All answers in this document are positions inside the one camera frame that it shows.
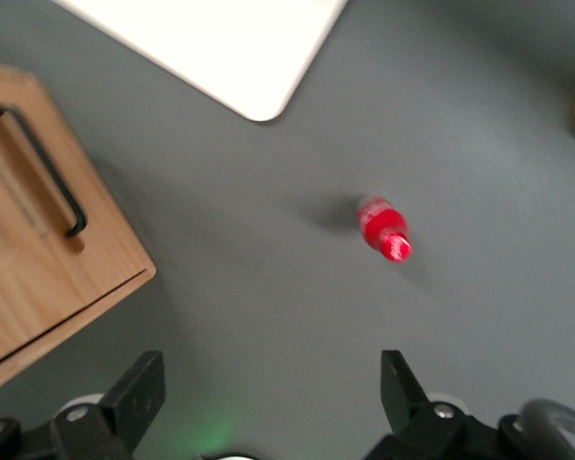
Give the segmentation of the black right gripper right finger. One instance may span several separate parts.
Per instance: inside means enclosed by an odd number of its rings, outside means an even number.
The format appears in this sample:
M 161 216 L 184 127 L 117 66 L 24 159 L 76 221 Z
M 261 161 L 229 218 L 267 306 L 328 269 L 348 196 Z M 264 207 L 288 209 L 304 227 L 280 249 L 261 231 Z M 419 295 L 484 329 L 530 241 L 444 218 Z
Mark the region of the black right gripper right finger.
M 391 432 L 368 459 L 468 459 L 468 417 L 450 402 L 433 402 L 403 354 L 381 353 L 380 399 Z

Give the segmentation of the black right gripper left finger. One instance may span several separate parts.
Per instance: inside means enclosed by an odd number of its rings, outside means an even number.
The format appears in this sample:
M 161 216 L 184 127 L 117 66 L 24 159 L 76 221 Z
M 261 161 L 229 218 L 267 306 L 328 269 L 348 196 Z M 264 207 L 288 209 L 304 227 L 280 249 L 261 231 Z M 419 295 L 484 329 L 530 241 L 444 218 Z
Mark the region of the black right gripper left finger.
M 142 353 L 102 394 L 76 398 L 50 422 L 57 459 L 131 459 L 166 399 L 164 355 Z

